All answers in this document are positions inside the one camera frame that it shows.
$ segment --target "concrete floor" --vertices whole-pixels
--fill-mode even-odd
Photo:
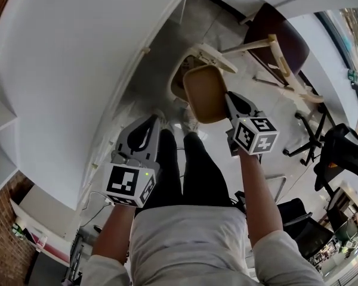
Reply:
[[[181,25],[168,20],[151,45],[151,51],[141,61],[123,101],[136,101],[129,114],[132,122],[138,116],[146,113],[151,107],[158,107],[165,112],[168,119],[175,123],[177,108],[172,103],[172,95],[168,92],[169,77],[178,60],[187,48],[194,43],[207,43],[221,50],[240,44],[247,31],[247,26],[239,26],[236,19],[218,5],[209,0],[187,0]],[[284,174],[288,178],[279,201],[285,202],[293,198],[302,199],[307,212],[313,212],[313,218],[319,220],[327,206],[328,194],[325,191],[314,191],[314,163],[308,167],[300,164],[305,154],[293,158],[282,154],[284,148],[294,150],[307,142],[304,126],[294,117],[296,111],[304,114],[311,112],[294,93],[274,86],[258,83],[252,78],[258,72],[262,73],[249,54],[231,54],[227,56],[237,68],[238,73],[223,73],[228,90],[242,94],[253,101],[256,106],[271,117],[280,130],[279,139],[270,154],[263,155],[262,165],[267,176]],[[199,135],[212,159],[216,162],[226,179],[231,197],[243,190],[238,158],[231,157],[226,141],[225,131],[230,129],[228,120],[213,124],[201,124]],[[183,146],[183,134],[175,128],[175,138],[178,147]],[[181,175],[184,173],[184,152],[178,152],[178,164]],[[273,195],[279,190],[280,181],[269,183]],[[100,191],[101,172],[97,172],[92,182],[93,190]],[[92,218],[104,204],[104,198],[92,194],[88,208],[82,213],[83,223]],[[103,226],[112,207],[105,208],[92,222],[85,227],[85,232],[96,236],[93,225]],[[253,258],[247,246],[248,267],[253,266]]]

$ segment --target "metal railing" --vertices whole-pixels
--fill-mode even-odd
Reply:
[[[338,279],[331,286],[345,286],[358,275],[358,263],[353,266],[342,278]]]

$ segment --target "black leggings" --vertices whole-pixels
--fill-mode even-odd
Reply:
[[[135,215],[146,209],[179,204],[232,206],[223,174],[206,152],[196,133],[191,132],[186,135],[184,150],[186,152],[186,172],[184,173],[182,194],[177,144],[171,131],[162,130],[156,159],[161,166],[158,181],[144,207],[138,208]]]

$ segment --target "cable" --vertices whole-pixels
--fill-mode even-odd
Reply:
[[[88,206],[89,206],[89,202],[90,202],[91,193],[97,193],[97,194],[99,194],[99,195],[101,195],[101,196],[105,197],[105,199],[107,198],[107,196],[106,196],[106,195],[101,194],[100,192],[97,192],[97,191],[91,191],[91,192],[89,193],[89,200],[88,200],[88,203],[86,204],[86,207],[84,207],[84,208],[82,209],[82,211],[83,211],[83,210],[86,210],[86,209],[88,208]]]
[[[281,201],[281,199],[284,198],[284,197],[287,195],[287,193],[289,193],[289,192],[291,191],[291,189],[293,188],[293,186],[295,186],[295,184],[299,181],[299,179],[300,179],[302,176],[304,176],[304,174],[306,173],[306,171],[309,170],[309,168],[310,168],[311,166],[312,166],[312,164],[309,165],[309,166],[306,168],[306,170],[301,174],[300,177],[297,178],[297,180],[293,183],[293,185],[291,186],[291,188],[288,189],[288,190],[286,191],[286,193],[282,195],[282,197],[279,199],[279,201],[278,201],[277,203],[279,203],[279,202]]]
[[[97,214],[95,214],[95,215],[92,217],[92,219],[90,219],[90,220],[89,220],[86,224],[84,224],[83,226],[80,226],[80,228],[83,228],[84,226],[87,226],[87,224],[90,223],[94,218],[96,218],[96,217],[98,216],[98,214],[100,214],[101,211],[102,211],[104,208],[106,208],[107,206],[111,206],[111,205],[112,205],[111,203],[105,204],[105,205],[101,208],[101,210],[99,210],[99,211],[97,212]]]

